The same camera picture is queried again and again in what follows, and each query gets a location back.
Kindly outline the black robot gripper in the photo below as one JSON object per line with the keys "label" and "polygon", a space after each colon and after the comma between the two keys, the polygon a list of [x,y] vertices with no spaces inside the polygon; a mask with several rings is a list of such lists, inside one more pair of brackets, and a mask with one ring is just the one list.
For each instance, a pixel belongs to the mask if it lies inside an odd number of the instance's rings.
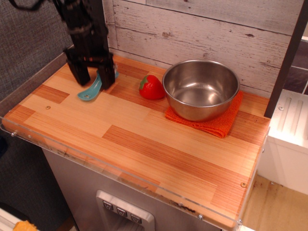
{"label": "black robot gripper", "polygon": [[66,48],[64,52],[77,83],[84,86],[90,81],[87,66],[99,66],[98,74],[102,81],[102,89],[109,89],[115,83],[115,71],[113,55],[108,48],[107,27],[68,27],[67,32],[74,46]]}

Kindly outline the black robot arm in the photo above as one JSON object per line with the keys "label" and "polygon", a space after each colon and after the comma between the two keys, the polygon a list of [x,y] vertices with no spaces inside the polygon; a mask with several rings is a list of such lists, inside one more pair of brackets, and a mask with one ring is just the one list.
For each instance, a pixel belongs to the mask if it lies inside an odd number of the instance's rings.
{"label": "black robot arm", "polygon": [[88,68],[95,67],[102,80],[102,88],[109,89],[116,77],[102,2],[55,0],[53,3],[66,23],[74,45],[64,49],[64,53],[77,83],[81,86],[87,84],[90,81]]}

